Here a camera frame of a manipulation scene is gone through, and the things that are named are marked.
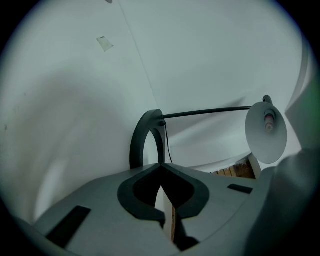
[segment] white lamp shade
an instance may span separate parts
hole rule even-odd
[[[266,129],[265,112],[275,114],[271,132]],[[279,110],[270,103],[254,104],[245,119],[245,135],[253,155],[264,164],[276,162],[284,153],[287,145],[287,127]]]

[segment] white wall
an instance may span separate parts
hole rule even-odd
[[[97,38],[114,45],[104,52]],[[2,59],[1,189],[32,222],[95,178],[126,171],[142,115],[157,109],[117,1],[46,1]]]

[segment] black rectangular slot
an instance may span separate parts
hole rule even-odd
[[[253,188],[251,188],[251,187],[240,186],[240,185],[236,185],[236,184],[229,185],[228,189],[239,191],[239,192],[243,192],[243,193],[246,193],[246,194],[250,194],[252,192],[252,190],[253,190]]]
[[[91,209],[76,206],[46,238],[61,248],[65,248]]]

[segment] gap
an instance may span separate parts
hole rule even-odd
[[[76,206],[46,238],[61,248],[65,248],[91,209]]]
[[[236,185],[236,184],[229,185],[228,189],[239,191],[239,192],[243,192],[243,193],[246,193],[246,194],[251,194],[251,192],[253,190],[253,188],[251,188],[251,187],[240,186],[240,185]]]

